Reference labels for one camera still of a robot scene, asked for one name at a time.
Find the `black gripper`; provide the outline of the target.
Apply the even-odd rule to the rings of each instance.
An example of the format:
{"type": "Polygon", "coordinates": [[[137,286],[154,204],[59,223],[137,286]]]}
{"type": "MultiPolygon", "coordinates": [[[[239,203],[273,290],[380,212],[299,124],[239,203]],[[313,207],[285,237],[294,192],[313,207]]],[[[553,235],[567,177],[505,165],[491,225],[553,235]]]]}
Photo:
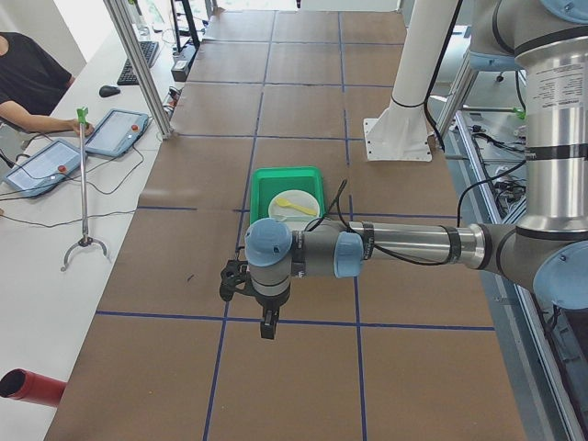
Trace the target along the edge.
{"type": "Polygon", "coordinates": [[[263,339],[274,340],[276,337],[279,309],[286,302],[286,295],[259,295],[256,297],[256,301],[263,309],[260,323],[260,335],[263,339]]]}

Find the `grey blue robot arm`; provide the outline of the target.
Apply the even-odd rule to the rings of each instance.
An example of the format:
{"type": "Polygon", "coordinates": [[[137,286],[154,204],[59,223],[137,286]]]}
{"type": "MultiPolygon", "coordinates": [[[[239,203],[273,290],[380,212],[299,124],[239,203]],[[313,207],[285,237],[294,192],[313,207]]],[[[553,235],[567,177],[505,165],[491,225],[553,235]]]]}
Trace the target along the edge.
{"type": "Polygon", "coordinates": [[[261,219],[245,235],[238,282],[273,338],[293,277],[355,277],[371,258],[462,264],[499,274],[564,310],[587,306],[587,4],[479,1],[472,49],[526,72],[526,212],[466,227],[261,219]]]}

